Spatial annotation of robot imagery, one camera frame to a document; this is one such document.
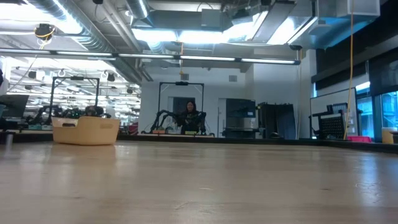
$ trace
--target person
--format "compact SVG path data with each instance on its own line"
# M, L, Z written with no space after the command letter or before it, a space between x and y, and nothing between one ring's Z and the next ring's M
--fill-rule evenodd
M184 120L181 127L181 134L185 134L186 131L199 132L199 124L196 119L198 115L199 111L197 111L195 102L188 101L186 110L181 114Z

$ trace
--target pink object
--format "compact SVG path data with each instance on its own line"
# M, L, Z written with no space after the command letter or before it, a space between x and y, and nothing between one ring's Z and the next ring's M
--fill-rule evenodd
M353 141L353 142L372 143L372 139L367 136L347 136L347 140Z

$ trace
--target wooden table surface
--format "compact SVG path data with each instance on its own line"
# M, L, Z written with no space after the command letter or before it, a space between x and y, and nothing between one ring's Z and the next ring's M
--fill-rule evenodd
M0 221L398 223L398 157L169 142L0 149Z

